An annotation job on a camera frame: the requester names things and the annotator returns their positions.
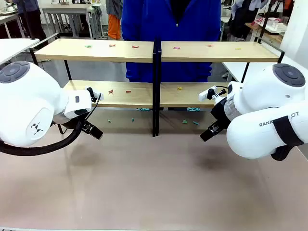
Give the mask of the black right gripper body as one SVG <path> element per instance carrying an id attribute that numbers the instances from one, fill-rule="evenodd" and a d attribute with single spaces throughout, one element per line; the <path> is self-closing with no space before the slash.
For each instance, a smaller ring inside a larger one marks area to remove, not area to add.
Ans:
<path id="1" fill-rule="evenodd" d="M 224 111 L 224 105 L 226 98 L 218 102 L 211 110 L 212 116 L 216 119 L 216 122 L 212 125 L 213 130 L 224 130 L 227 129 L 231 121 L 226 116 Z"/>

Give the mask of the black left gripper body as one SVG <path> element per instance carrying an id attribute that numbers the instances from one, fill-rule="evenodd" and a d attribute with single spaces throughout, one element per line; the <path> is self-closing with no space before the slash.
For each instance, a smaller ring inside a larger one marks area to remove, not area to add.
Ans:
<path id="1" fill-rule="evenodd" d="M 90 132 L 90 123 L 87 121 L 88 114 L 79 115 L 73 119 L 68 119 L 64 116 L 55 116 L 55 118 L 52 121 L 53 125 L 57 125 L 59 128 L 59 131 L 61 133 L 65 133 L 65 131 L 62 130 L 62 127 L 66 129 L 77 129 L 80 127 L 80 130 L 89 133 Z"/>

